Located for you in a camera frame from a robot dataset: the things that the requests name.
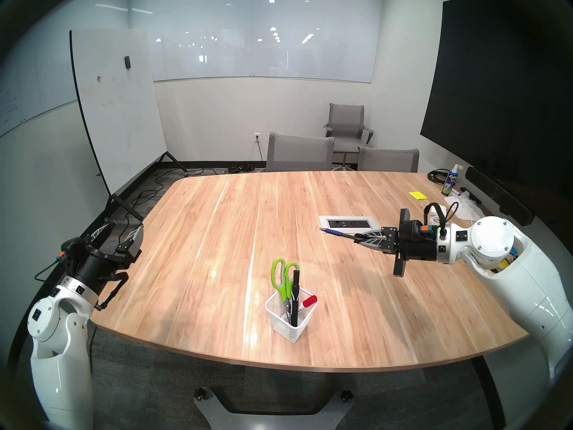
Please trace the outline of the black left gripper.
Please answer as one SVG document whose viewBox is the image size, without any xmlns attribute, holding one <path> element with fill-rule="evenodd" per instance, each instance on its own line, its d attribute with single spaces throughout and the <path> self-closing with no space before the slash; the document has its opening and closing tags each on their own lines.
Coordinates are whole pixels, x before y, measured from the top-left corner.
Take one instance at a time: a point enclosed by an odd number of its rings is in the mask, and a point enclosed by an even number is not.
<svg viewBox="0 0 573 430">
<path fill-rule="evenodd" d="M 113 255 L 99 251 L 100 247 L 111 235 L 115 221 L 110 221 L 85 236 L 85 251 L 87 254 L 81 259 L 74 274 L 74 278 L 86 285 L 97 296 L 101 294 L 108 282 L 125 283 L 129 279 L 125 270 L 136 262 L 141 254 L 141 245 L 144 236 L 144 225 L 140 224 L 132 231 L 125 241 L 116 247 Z"/>
</svg>

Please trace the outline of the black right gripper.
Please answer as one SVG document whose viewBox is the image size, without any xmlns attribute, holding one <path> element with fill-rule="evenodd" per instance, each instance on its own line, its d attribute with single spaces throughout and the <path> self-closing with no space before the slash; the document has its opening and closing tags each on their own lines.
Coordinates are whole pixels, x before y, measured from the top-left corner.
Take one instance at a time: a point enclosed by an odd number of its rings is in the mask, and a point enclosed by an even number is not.
<svg viewBox="0 0 573 430">
<path fill-rule="evenodd" d="M 368 249 L 396 255 L 393 275 L 403 277 L 408 260 L 437 261 L 438 234 L 438 226 L 410 219 L 410 211 L 403 208 L 398 228 L 371 229 L 355 233 L 354 239 Z"/>
</svg>

